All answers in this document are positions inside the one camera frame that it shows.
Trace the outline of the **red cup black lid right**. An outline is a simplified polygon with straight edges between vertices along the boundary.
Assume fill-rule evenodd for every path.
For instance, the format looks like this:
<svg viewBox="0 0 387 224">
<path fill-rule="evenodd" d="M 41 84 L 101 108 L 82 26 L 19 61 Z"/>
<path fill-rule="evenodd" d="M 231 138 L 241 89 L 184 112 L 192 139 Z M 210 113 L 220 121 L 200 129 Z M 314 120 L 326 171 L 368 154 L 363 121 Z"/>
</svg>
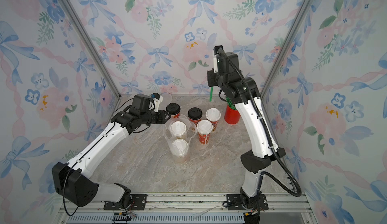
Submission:
<svg viewBox="0 0 387 224">
<path fill-rule="evenodd" d="M 201 119 L 203 117 L 203 112 L 202 112 L 202 110 L 200 108 L 193 107 L 193 108 L 190 108 L 188 110 L 187 115 L 188 115 L 189 120 L 193 124 L 197 125 L 201 121 Z"/>
</svg>

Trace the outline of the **clear plastic carrier bag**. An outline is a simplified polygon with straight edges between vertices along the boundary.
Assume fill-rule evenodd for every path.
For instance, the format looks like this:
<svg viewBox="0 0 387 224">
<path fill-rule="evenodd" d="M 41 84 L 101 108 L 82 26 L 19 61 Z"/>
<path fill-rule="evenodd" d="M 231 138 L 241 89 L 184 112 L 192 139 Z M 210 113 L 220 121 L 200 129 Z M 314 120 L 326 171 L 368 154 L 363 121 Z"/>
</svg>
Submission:
<svg viewBox="0 0 387 224">
<path fill-rule="evenodd" d="M 185 115 L 167 121 L 163 129 L 163 135 L 172 157 L 177 163 L 184 163 L 188 160 L 190 143 L 197 133 L 197 127 Z"/>
</svg>

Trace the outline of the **green wrapped straws bundle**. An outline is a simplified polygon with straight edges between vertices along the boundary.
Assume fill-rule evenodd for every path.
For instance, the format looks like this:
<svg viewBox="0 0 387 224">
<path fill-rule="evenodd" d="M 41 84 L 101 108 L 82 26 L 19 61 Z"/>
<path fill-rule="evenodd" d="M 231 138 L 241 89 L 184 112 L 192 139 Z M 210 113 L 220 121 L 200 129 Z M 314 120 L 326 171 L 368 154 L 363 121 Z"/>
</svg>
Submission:
<svg viewBox="0 0 387 224">
<path fill-rule="evenodd" d="M 232 100 L 228 97 L 226 97 L 226 101 L 227 101 L 227 104 L 228 104 L 228 107 L 232 110 L 236 110 L 236 107 L 235 105 L 232 103 Z"/>
</svg>

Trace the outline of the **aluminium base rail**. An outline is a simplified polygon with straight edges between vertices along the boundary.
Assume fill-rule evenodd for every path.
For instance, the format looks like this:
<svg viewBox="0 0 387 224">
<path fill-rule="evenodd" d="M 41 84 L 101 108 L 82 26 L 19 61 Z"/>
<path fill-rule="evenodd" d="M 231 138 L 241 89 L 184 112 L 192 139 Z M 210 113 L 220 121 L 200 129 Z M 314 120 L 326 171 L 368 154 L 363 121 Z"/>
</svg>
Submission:
<svg viewBox="0 0 387 224">
<path fill-rule="evenodd" d="M 316 224 L 305 195 L 265 192 L 260 208 L 246 210 L 238 193 L 148 192 L 133 193 L 127 210 L 113 204 L 94 202 L 76 207 L 70 202 L 60 208 L 55 224 Z"/>
</svg>

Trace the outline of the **red cup black lid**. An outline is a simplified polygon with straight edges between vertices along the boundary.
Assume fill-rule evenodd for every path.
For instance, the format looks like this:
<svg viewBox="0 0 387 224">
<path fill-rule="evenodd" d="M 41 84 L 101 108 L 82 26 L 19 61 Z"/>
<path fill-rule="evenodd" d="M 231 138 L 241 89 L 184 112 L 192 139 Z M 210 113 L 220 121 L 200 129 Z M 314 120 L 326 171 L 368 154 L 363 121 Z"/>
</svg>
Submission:
<svg viewBox="0 0 387 224">
<path fill-rule="evenodd" d="M 181 107 L 177 103 L 170 103 L 166 107 L 166 112 L 171 115 L 172 118 L 179 118 Z"/>
<path fill-rule="evenodd" d="M 190 108 L 188 110 L 187 115 L 188 115 L 189 120 L 193 124 L 197 125 L 201 121 L 201 119 L 203 117 L 203 112 L 202 112 L 202 110 L 200 108 L 193 107 L 193 108 Z"/>
</svg>

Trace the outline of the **red cup black lid left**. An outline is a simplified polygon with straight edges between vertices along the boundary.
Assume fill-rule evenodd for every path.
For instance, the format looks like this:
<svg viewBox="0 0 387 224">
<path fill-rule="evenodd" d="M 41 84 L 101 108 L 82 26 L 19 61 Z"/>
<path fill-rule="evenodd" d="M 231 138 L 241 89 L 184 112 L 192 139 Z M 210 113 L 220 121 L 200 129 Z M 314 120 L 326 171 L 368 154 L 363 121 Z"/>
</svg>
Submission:
<svg viewBox="0 0 387 224">
<path fill-rule="evenodd" d="M 181 107 L 177 103 L 170 103 L 166 107 L 166 112 L 171 115 L 172 118 L 179 118 Z"/>
</svg>

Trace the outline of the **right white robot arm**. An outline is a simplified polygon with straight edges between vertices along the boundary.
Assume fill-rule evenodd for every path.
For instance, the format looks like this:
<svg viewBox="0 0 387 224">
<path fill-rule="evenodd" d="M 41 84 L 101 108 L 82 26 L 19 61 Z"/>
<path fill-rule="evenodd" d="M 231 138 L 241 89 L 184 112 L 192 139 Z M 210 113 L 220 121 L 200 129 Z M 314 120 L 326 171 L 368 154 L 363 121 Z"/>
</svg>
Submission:
<svg viewBox="0 0 387 224">
<path fill-rule="evenodd" d="M 246 210 L 259 208 L 262 172 L 275 160 L 271 149 L 279 147 L 268 128 L 262 112 L 259 88 L 250 77 L 243 77 L 235 53 L 214 55 L 213 69 L 207 72 L 208 85 L 219 87 L 240 114 L 252 144 L 252 149 L 241 155 L 246 169 L 240 190 L 240 204 Z"/>
</svg>

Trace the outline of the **red straw holder cup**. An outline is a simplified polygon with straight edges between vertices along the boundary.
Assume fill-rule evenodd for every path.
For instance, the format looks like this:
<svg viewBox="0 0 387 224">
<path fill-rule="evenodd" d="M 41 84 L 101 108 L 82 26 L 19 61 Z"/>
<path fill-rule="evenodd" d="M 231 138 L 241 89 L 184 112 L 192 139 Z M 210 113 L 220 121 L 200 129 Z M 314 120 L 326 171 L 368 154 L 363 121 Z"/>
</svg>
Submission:
<svg viewBox="0 0 387 224">
<path fill-rule="evenodd" d="M 224 120 L 231 125 L 235 125 L 239 122 L 240 120 L 240 113 L 238 110 L 232 110 L 228 106 L 226 108 L 226 112 L 224 115 Z"/>
</svg>

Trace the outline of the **white lid cup back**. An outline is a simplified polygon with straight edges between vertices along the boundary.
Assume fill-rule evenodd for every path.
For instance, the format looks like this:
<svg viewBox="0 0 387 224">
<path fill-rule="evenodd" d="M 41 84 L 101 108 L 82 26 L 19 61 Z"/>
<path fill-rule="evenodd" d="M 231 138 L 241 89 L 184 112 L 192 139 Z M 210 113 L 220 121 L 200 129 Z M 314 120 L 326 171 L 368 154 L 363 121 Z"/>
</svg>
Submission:
<svg viewBox="0 0 387 224">
<path fill-rule="evenodd" d="M 221 118 L 221 112 L 217 108 L 210 108 L 206 111 L 206 118 L 212 123 L 213 130 L 216 130 L 218 122 Z"/>
</svg>

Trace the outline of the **red cup white lid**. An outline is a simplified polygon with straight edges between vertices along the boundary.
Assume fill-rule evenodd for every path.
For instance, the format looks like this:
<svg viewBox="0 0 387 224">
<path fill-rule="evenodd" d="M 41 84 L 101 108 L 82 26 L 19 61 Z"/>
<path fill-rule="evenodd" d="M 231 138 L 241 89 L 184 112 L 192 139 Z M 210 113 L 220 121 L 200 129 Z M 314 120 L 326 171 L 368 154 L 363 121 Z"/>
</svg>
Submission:
<svg viewBox="0 0 387 224">
<path fill-rule="evenodd" d="M 197 131 L 200 144 L 206 145 L 209 141 L 210 134 L 213 131 L 213 124 L 209 120 L 201 120 L 197 124 Z"/>
</svg>

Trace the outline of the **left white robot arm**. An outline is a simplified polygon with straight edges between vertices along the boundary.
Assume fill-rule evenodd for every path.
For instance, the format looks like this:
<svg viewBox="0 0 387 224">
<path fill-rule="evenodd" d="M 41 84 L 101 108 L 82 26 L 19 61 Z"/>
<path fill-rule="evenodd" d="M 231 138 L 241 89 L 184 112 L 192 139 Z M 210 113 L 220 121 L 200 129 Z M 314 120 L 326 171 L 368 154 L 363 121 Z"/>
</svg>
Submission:
<svg viewBox="0 0 387 224">
<path fill-rule="evenodd" d="M 158 93 L 135 95 L 131 105 L 114 114 L 105 130 L 83 151 L 66 163 L 55 164 L 52 177 L 56 193 L 77 207 L 104 201 L 118 208 L 129 208 L 133 202 L 129 188 L 118 183 L 96 183 L 90 177 L 119 142 L 132 133 L 139 133 L 143 125 L 161 125 L 171 118 L 169 113 L 159 108 L 162 101 L 163 97 Z"/>
</svg>

